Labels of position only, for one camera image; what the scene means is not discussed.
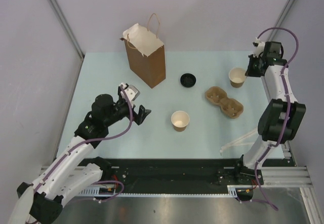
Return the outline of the brown paper cup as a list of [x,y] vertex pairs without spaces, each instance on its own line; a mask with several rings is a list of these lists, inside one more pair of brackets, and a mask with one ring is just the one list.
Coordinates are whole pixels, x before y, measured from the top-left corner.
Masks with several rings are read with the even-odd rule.
[[171,116],[171,122],[175,131],[182,132],[190,122],[189,114],[181,110],[176,111]]
[[231,69],[228,76],[230,79],[230,84],[234,88],[240,88],[247,78],[246,70],[239,67]]

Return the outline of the black plastic cup lid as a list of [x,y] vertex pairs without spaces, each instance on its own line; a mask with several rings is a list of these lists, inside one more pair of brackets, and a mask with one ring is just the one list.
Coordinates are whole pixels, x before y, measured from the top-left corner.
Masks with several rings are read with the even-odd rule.
[[196,77],[191,73],[184,73],[180,77],[180,84],[185,88],[191,88],[196,83]]

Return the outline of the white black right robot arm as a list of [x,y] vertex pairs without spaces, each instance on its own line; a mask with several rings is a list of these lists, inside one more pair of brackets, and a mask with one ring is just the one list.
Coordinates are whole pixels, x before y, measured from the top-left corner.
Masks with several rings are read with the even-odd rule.
[[246,76],[264,80],[269,104],[259,120],[257,140],[242,156],[243,166],[233,172],[239,184],[247,183],[252,178],[250,169],[259,169],[275,148],[295,137],[306,113],[306,106],[293,95],[282,44],[255,39],[253,45]]

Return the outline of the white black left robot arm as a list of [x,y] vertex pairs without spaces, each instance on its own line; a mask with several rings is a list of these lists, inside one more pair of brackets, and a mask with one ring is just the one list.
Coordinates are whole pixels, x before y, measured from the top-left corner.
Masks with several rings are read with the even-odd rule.
[[63,153],[32,183],[21,183],[17,188],[19,200],[10,217],[10,223],[26,223],[33,217],[40,223],[53,223],[63,207],[79,192],[92,184],[121,185],[112,179],[111,165],[96,157],[73,175],[78,164],[92,152],[100,142],[108,140],[108,128],[128,118],[130,123],[143,123],[150,114],[149,109],[139,107],[134,111],[134,100],[140,93],[131,87],[118,89],[118,101],[109,94],[96,97],[92,109],[74,133]]

